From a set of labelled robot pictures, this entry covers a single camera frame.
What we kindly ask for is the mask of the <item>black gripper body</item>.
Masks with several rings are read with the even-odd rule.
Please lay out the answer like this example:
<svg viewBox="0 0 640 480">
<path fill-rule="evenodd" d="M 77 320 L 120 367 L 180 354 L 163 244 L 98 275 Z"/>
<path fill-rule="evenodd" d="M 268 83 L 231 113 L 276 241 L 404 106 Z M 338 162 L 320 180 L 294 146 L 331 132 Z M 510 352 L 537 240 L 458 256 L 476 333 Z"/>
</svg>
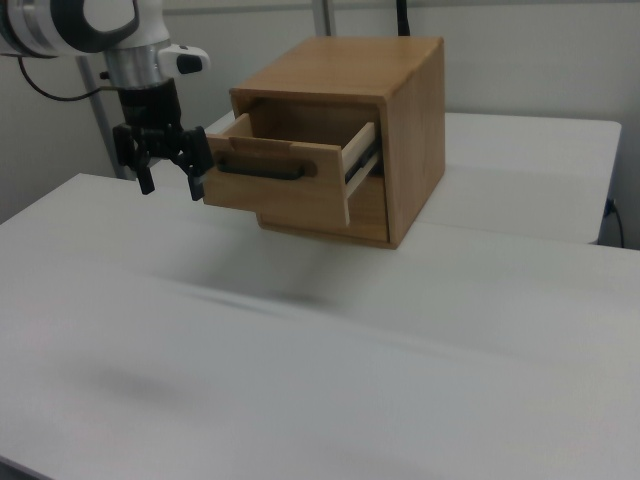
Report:
<svg viewBox="0 0 640 480">
<path fill-rule="evenodd" d="M 118 98 L 125 123 L 131 127 L 182 130 L 181 107 L 173 79 L 144 89 L 120 89 Z"/>
</svg>

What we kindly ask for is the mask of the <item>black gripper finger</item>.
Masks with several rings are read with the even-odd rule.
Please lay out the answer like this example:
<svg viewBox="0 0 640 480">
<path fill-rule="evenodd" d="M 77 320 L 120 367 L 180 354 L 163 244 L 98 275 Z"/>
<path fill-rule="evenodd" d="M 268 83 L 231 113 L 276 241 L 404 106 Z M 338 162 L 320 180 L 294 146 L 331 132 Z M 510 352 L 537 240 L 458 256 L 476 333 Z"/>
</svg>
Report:
<svg viewBox="0 0 640 480">
<path fill-rule="evenodd" d="M 193 201 L 204 198 L 204 178 L 212 168 L 212 153 L 201 126 L 183 130 L 167 124 L 164 130 L 166 157 L 187 176 Z"/>
<path fill-rule="evenodd" d="M 155 190 L 149 163 L 150 153 L 142 131 L 127 124 L 112 129 L 118 163 L 136 174 L 141 193 L 149 195 Z"/>
</svg>

